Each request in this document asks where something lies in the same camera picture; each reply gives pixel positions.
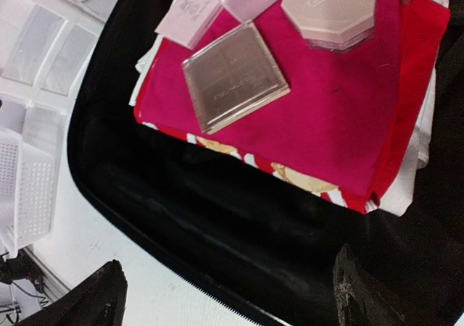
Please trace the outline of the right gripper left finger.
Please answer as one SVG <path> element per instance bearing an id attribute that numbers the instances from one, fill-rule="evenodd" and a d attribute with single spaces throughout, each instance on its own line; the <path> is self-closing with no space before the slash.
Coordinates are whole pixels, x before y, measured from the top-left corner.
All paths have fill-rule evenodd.
<path id="1" fill-rule="evenodd" d="M 117 260 L 104 264 L 77 287 L 20 325 L 121 325 L 128 282 Z"/>

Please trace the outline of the black ribbed hard-shell suitcase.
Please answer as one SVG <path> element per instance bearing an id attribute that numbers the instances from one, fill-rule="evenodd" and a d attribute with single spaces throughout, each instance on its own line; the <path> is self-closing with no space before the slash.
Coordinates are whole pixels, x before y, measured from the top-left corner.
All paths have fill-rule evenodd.
<path id="1" fill-rule="evenodd" d="M 236 159 L 136 123 L 133 64 L 172 0 L 118 0 L 67 137 L 75 184 L 155 259 L 265 325 L 337 325 L 333 269 L 349 245 L 399 297 L 453 325 L 463 313 L 463 28 L 438 61 L 431 163 L 402 217 L 356 214 Z"/>

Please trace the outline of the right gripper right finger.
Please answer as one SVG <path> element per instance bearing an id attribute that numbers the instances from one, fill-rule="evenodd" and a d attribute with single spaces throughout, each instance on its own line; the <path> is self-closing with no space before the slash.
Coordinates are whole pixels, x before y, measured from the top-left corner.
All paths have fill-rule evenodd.
<path id="1" fill-rule="evenodd" d="M 333 267 L 340 325 L 434 325 L 435 316 L 399 297 L 367 273 L 343 245 Z"/>

